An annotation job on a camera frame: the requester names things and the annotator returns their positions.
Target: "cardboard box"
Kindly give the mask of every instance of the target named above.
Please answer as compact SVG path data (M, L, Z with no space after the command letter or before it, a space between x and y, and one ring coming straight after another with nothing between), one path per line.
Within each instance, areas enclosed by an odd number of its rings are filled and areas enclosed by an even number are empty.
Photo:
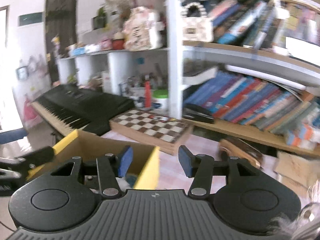
M29 171L28 179L34 179L52 170L73 156L81 156L86 162L107 153L117 155L126 145L133 148L133 160L128 173L138 176L133 188L155 189L159 180L159 147L101 138L81 130L74 130L58 142L53 147L56 154L55 159L51 163Z

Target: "wire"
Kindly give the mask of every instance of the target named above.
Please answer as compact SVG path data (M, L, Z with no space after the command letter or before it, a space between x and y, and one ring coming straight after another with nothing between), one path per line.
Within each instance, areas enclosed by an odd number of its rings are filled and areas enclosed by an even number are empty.
M12 232L15 232L15 230L9 228L8 226L6 226L6 225L5 225L4 223L2 223L1 221L0 221L0 225L3 225L6 229L8 229L8 230L10 230L10 231L12 231Z

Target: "white shelf post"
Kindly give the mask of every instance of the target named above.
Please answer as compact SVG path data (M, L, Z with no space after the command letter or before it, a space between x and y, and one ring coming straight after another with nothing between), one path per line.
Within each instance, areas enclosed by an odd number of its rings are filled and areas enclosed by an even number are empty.
M180 0L166 0L168 22L168 78L170 116L182 117L182 29L180 17Z

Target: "orange object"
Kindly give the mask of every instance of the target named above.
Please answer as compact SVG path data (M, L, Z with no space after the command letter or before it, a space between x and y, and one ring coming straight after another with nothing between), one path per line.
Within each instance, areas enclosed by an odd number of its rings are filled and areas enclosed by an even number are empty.
M145 90L145 94L144 94L144 97L145 97L145 107L146 108L150 108L151 107L151 90L150 90L150 82L149 81L146 81L145 84L144 84L144 90Z

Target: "small framed picture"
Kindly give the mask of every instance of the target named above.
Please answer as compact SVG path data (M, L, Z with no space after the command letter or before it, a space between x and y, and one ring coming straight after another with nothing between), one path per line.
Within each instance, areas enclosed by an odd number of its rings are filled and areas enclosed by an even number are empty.
M29 77L28 66L23 66L16 69L17 79L26 80Z

